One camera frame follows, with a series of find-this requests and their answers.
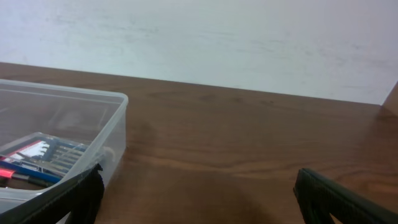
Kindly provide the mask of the blue precision screwdriver set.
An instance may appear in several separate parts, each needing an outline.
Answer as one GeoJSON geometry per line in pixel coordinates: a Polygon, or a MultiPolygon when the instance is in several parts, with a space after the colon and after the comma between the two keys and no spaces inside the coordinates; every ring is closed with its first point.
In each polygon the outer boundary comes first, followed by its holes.
{"type": "Polygon", "coordinates": [[[59,182],[88,146],[43,133],[33,133],[1,146],[1,165],[47,182],[59,182]]]}

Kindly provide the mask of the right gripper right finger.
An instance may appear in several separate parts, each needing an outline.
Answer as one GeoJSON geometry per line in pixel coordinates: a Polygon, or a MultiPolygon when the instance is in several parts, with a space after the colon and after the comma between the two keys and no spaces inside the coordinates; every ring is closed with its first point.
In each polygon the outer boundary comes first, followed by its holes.
{"type": "Polygon", "coordinates": [[[306,224],[395,224],[397,214],[359,196],[319,173],[298,171],[294,194],[306,224]]]}

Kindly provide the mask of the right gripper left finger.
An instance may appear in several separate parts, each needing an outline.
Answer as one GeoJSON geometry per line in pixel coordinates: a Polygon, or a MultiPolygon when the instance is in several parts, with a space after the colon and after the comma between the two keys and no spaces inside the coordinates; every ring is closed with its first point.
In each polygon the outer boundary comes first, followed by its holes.
{"type": "Polygon", "coordinates": [[[1,224],[94,223],[104,194],[99,164],[1,214],[1,224]]]}

